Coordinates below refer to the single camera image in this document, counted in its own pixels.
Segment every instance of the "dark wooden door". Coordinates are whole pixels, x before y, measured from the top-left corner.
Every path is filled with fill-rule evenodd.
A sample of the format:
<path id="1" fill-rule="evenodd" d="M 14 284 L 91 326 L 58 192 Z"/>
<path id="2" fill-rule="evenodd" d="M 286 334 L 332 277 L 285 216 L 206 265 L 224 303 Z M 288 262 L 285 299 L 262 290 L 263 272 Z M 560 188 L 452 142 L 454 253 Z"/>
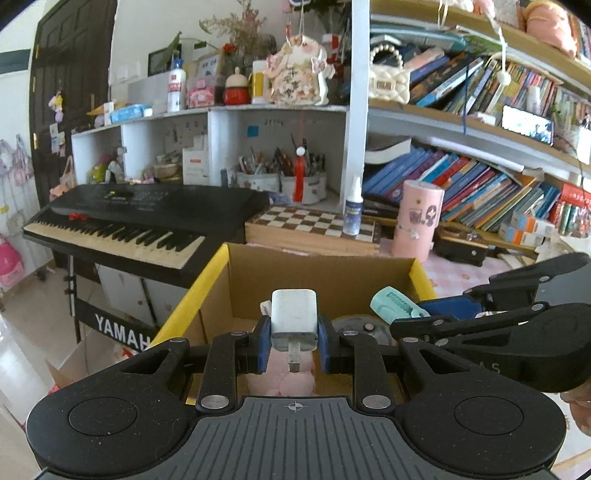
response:
<path id="1" fill-rule="evenodd" d="M 108 101 L 116 8 L 117 0 L 61 0 L 37 27 L 29 116 L 35 184 L 42 207 L 49 202 L 49 191 L 59 184 L 72 154 L 72 129 L 93 122 L 86 113 Z M 64 100 L 59 131 L 66 133 L 65 157 L 51 153 L 50 125 L 55 113 L 48 103 L 58 90 Z M 56 261 L 63 266 L 62 258 L 56 256 Z M 89 271 L 80 273 L 92 275 L 91 267 L 82 267 Z"/>

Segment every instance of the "pink tablecloth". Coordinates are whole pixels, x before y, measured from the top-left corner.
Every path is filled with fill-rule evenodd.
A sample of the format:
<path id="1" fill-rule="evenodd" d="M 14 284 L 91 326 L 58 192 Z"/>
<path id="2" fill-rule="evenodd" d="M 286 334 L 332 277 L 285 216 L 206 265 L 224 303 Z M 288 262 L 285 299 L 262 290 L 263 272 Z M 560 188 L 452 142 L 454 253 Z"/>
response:
<path id="1" fill-rule="evenodd" d="M 465 290 L 488 283 L 488 278 L 511 269 L 502 260 L 487 258 L 481 267 L 450 262 L 431 252 L 423 268 L 438 297 L 461 295 Z"/>

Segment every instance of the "pink pillow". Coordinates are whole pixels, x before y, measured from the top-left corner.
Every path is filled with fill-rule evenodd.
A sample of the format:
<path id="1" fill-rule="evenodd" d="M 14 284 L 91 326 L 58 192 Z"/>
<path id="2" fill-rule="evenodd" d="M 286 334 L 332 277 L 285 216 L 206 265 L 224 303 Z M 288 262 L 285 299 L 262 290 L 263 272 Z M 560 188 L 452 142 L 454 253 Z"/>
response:
<path id="1" fill-rule="evenodd" d="M 577 44 L 564 8 L 548 0 L 534 0 L 525 9 L 527 33 L 574 58 Z"/>

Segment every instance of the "red tassel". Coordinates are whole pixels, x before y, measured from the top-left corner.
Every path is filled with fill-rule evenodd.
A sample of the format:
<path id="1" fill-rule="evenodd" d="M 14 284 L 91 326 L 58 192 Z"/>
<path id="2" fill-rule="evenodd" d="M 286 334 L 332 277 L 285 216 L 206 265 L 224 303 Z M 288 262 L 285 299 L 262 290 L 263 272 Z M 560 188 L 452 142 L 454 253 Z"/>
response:
<path id="1" fill-rule="evenodd" d="M 306 168 L 304 166 L 304 157 L 297 157 L 295 162 L 295 190 L 293 201 L 296 203 L 301 203 L 304 199 L 304 173 L 306 172 Z"/>

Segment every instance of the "blue sticker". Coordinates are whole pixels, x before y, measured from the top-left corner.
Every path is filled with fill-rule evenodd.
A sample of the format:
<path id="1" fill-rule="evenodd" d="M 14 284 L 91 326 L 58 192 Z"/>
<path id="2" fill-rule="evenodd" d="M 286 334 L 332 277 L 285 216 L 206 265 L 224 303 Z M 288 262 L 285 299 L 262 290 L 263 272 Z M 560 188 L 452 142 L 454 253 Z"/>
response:
<path id="1" fill-rule="evenodd" d="M 248 125 L 246 136 L 248 138 L 258 137 L 258 125 Z"/>

